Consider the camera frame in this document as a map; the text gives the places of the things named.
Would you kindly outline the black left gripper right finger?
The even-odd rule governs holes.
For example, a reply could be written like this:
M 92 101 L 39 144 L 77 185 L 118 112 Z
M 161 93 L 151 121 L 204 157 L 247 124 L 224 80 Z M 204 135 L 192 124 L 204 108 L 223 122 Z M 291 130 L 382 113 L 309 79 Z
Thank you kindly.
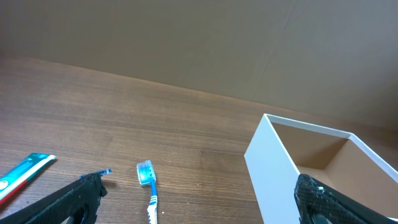
M 298 176 L 294 198 L 300 224 L 397 223 L 397 219 L 385 217 L 307 174 Z

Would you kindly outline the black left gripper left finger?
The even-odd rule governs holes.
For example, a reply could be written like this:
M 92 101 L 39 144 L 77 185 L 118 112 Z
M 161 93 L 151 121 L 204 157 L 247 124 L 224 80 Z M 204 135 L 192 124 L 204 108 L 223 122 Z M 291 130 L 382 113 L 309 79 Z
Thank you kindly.
M 1 224 L 94 224 L 106 194 L 101 175 L 90 173 L 1 219 Z

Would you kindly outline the blue disposable razor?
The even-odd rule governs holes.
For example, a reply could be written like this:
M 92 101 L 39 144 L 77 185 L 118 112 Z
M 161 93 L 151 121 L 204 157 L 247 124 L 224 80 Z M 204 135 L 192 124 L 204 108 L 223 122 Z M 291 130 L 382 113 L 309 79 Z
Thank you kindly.
M 112 170 L 110 168 L 107 169 L 103 169 L 103 170 L 99 170 L 93 173 L 89 173 L 89 174 L 98 174 L 100 177 L 104 176 L 104 175 L 108 175 L 111 174 Z M 79 179 L 82 179 L 84 176 L 89 175 L 89 174 L 83 174 L 79 176 Z

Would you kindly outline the green white toothpaste tube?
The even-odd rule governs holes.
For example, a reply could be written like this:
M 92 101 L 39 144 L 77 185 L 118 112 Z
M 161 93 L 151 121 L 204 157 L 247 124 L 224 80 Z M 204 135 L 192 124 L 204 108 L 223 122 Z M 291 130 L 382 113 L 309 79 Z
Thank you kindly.
M 55 159 L 55 155 L 33 152 L 1 177 L 1 205 Z

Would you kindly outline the blue white toothbrush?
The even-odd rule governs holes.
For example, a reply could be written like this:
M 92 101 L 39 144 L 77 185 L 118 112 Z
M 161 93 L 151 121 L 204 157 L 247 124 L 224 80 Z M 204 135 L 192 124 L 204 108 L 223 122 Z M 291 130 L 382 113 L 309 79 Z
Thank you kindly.
M 147 208 L 148 220 L 150 224 L 157 224 L 157 188 L 156 188 L 156 174 L 152 162 L 146 160 L 140 162 L 136 166 L 137 177 L 141 186 L 149 186 L 151 189 L 151 197 L 149 206 Z

